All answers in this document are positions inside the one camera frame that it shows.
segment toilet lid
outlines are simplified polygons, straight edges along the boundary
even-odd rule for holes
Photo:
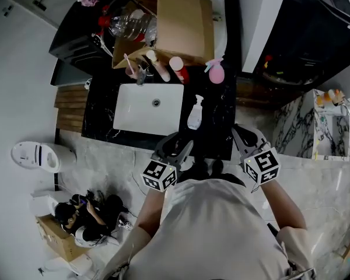
[[[40,143],[24,141],[17,143],[11,150],[12,160],[25,169],[37,169],[41,166]]]

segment sink drain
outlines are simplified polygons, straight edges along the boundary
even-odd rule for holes
[[[161,105],[161,101],[159,99],[154,99],[152,102],[153,107],[158,107]]]

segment hand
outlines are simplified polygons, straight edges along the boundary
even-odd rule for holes
[[[87,200],[87,211],[90,213],[92,216],[96,214],[95,208],[91,204],[89,200]]]

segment tiled floor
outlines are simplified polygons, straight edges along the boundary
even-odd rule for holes
[[[236,121],[258,127],[270,139],[272,113],[239,107]],[[87,189],[100,189],[118,194],[133,215],[138,215],[148,191],[140,181],[151,152],[125,146],[94,141],[77,133],[61,131],[61,143],[73,148],[78,157],[76,169],[62,173],[60,184],[73,193],[85,194]],[[344,279],[350,272],[350,260],[342,262],[336,252],[347,233],[350,236],[350,162],[312,161],[280,155],[282,170],[278,181],[297,203],[306,218],[310,232],[312,253],[316,260],[318,279]],[[225,162],[225,172],[241,178],[248,188],[250,180],[237,166],[238,151],[233,150],[232,160]],[[263,192],[253,193],[255,205],[263,219],[276,225]],[[127,235],[120,233],[120,240]],[[90,251],[94,261],[106,263],[117,247],[108,245]]]

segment white sink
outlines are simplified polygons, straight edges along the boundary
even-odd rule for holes
[[[183,90],[181,84],[122,84],[113,128],[164,136],[177,132]]]

